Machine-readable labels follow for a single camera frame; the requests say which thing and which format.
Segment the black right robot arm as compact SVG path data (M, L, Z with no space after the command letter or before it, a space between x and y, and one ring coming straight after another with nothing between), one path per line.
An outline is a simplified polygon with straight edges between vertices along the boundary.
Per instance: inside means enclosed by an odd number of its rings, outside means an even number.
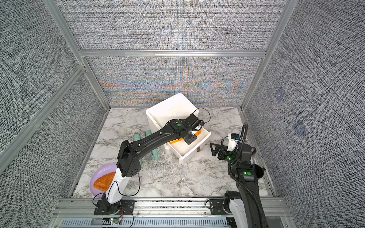
M237 228L268 228L269 224L259 196L259 179L265 169L253 164L256 148L246 143L237 145L225 155L227 146L210 143L212 156L228 162L228 175L235 181L238 191L226 191L221 202L208 200L213 214L232 214Z

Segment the white drawer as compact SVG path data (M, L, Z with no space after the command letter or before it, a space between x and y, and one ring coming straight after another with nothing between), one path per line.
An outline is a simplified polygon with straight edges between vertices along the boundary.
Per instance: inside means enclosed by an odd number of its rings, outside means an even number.
M201 131L201 134L198 135L197 139L190 145L187 145L185 141L173 144L168 142L164 144L163 148L166 152L175 154L179 159L179 164L184 164L193 158L198 153L198 149L202 149L212 136L212 132L208 132L204 128L202 128Z

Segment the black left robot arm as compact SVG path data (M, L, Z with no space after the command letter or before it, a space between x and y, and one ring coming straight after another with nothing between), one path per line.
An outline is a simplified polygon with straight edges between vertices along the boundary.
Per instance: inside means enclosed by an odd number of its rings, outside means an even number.
M126 196L124 188L131 177L141 171L140 159L149 152L165 143L183 139L187 145L193 143L196 132L202 129L205 122L195 114L190 114L185 119L172 119L155 133L137 141L122 142L117 156L117 169L109 189L103 194L102 201L105 205L113 205Z

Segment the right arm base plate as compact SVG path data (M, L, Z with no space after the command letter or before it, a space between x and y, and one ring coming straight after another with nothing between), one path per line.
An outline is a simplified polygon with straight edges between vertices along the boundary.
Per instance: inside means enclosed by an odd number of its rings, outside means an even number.
M224 208L224 199L209 199L206 206L212 215L228 215Z

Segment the orange microphone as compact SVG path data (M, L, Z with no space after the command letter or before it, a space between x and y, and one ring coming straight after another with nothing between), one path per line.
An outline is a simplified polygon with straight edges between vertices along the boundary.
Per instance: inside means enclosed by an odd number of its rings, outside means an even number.
M201 130L199 130L199 131L197 131L197 132L193 132L196 136L198 136L198 135L200 135L201 134ZM173 144L173 143L177 143L177 142L180 142L180 141L184 141L184 139L183 138L181 138L181 139L176 139L176 140L173 140L173 141L170 141L169 143L170 144Z

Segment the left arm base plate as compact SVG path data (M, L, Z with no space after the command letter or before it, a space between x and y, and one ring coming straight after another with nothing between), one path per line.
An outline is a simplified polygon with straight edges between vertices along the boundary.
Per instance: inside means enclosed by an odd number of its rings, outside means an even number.
M117 203L109 204L105 200L99 200L94 210L97 216L132 215L135 208L135 200L125 199Z

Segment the mint green microphone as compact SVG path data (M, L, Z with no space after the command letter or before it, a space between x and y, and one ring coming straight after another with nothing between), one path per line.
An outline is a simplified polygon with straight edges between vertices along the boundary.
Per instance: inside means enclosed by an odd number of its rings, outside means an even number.
M141 140L140 134L134 134L134 141L139 141L139 140Z
M147 130L146 132L145 132L145 136L147 137L147 136L150 136L152 134L152 132L151 132L151 130ZM159 158L158 158L158 152L157 152L157 150L156 149L154 149L154 150L152 150L151 151L151 153L152 153L152 155L153 155L153 157L154 157L154 160L155 161L157 161Z

